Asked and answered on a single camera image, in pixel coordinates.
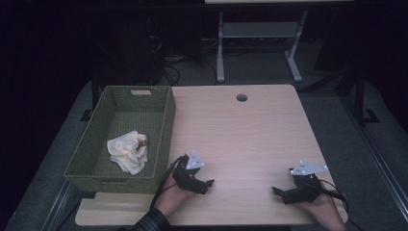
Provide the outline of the black metal stand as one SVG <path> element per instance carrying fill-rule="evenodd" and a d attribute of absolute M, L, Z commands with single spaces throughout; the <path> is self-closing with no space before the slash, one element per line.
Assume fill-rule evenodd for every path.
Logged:
<path fill-rule="evenodd" d="M 372 109 L 364 107 L 365 78 L 362 70 L 356 64 L 349 64 L 342 70 L 341 81 L 336 87 L 336 93 L 341 97 L 351 97 L 352 115 L 358 124 L 378 123 L 379 119 Z"/>

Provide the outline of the cream cloth garment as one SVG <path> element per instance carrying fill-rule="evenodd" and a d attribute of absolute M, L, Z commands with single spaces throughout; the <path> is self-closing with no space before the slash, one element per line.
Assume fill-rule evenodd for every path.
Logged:
<path fill-rule="evenodd" d="M 107 141 L 110 160 L 117 163 L 122 171 L 136 175 L 147 163 L 147 136 L 134 130 Z"/>

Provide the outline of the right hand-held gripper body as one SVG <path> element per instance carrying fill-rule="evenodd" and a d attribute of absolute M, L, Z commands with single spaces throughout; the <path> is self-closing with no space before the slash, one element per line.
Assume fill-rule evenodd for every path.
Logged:
<path fill-rule="evenodd" d="M 286 195 L 294 197 L 294 203 L 313 202 L 322 192 L 323 187 L 317 178 L 317 173 L 328 170 L 326 165 L 312 164 L 300 161 L 294 168 L 290 169 L 295 189 Z"/>

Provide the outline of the person's left hand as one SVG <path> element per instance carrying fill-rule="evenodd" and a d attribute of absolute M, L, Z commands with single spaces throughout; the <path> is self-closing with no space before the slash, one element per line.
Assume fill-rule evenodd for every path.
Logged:
<path fill-rule="evenodd" d="M 167 218 L 194 196 L 193 192 L 180 189 L 172 176 L 165 182 L 165 190 L 158 197 L 154 208 Z"/>

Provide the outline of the metal floor rail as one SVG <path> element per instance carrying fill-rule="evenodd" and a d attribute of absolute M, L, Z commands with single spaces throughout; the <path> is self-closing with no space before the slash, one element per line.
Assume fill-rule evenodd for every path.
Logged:
<path fill-rule="evenodd" d="M 80 199 L 75 186 L 65 180 L 40 231 L 61 231 L 79 205 Z"/>
<path fill-rule="evenodd" d="M 399 182 L 392 173 L 391 168 L 384 159 L 379 147 L 374 142 L 374 139 L 369 133 L 369 130 L 365 125 L 361 125 L 358 119 L 353 113 L 353 106 L 346 97 L 341 97 L 340 101 L 350 117 L 354 127 L 360 134 L 360 137 L 364 141 L 366 147 L 368 148 L 372 162 L 375 165 L 377 172 L 381 176 L 384 184 L 386 185 L 388 191 L 390 192 L 395 205 L 404 217 L 405 221 L 408 223 L 408 194 L 401 188 Z"/>

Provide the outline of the person's right hand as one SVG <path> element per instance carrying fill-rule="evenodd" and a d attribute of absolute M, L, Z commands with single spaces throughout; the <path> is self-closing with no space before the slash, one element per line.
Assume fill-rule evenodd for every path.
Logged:
<path fill-rule="evenodd" d="M 347 231 L 334 199 L 321 193 L 313 202 L 299 202 L 296 206 L 308 213 L 326 231 Z"/>

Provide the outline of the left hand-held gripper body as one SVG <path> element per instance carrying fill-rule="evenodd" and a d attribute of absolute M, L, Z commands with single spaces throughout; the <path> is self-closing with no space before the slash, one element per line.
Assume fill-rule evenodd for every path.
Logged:
<path fill-rule="evenodd" d="M 185 191 L 196 192 L 201 187 L 201 182 L 195 178 L 195 174 L 204 167 L 205 163 L 198 157 L 194 150 L 190 155 L 182 156 L 177 167 L 172 172 L 172 177 L 177 186 Z"/>

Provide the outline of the white metal stand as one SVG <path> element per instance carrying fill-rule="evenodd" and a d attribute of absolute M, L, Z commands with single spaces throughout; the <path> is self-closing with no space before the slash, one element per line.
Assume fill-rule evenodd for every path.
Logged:
<path fill-rule="evenodd" d="M 218 14 L 217 25 L 217 82 L 225 81 L 223 41 L 225 39 L 292 39 L 285 59 L 296 83 L 303 81 L 294 55 L 299 44 L 308 12 L 303 11 L 297 21 L 289 22 L 226 22 L 224 13 Z"/>

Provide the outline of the green woven basket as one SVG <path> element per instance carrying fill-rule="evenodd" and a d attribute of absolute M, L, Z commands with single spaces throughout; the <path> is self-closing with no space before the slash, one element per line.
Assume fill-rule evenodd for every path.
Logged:
<path fill-rule="evenodd" d="M 167 171 L 176 112 L 167 86 L 107 86 L 64 177 L 91 193 L 154 193 Z M 135 175 L 110 160 L 107 141 L 137 131 L 147 137 L 147 163 Z"/>

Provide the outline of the black table leg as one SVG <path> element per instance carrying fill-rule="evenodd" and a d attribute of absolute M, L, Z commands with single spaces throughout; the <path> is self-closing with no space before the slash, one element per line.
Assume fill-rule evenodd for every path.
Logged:
<path fill-rule="evenodd" d="M 100 85 L 98 83 L 97 74 L 91 78 L 91 108 L 86 109 L 81 117 L 81 121 L 89 121 L 99 101 Z"/>

